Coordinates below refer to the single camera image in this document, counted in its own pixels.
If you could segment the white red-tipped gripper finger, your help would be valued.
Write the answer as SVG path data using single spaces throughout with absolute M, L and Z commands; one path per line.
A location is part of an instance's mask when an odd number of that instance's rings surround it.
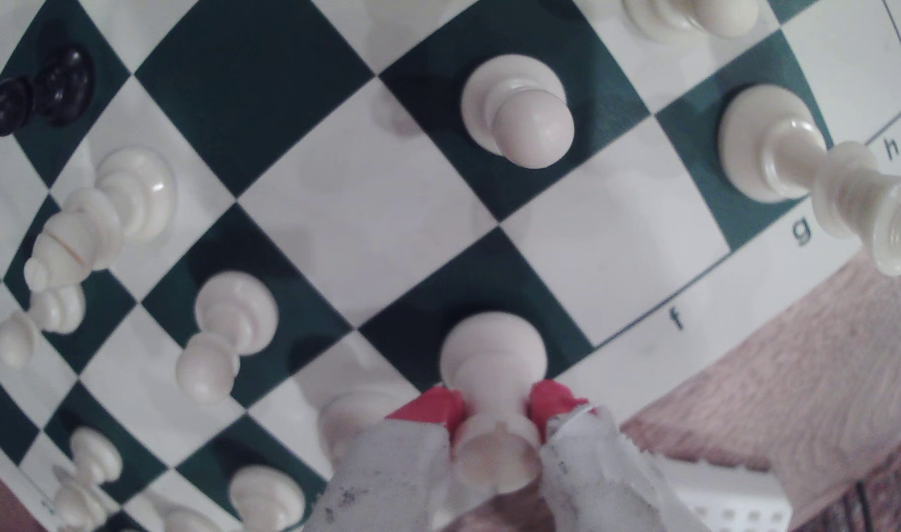
M 431 531 L 466 405 L 433 387 L 400 404 L 377 391 L 333 399 L 318 420 L 333 475 L 304 531 Z
M 542 380 L 529 418 L 544 440 L 540 494 L 556 531 L 708 531 L 605 406 Z

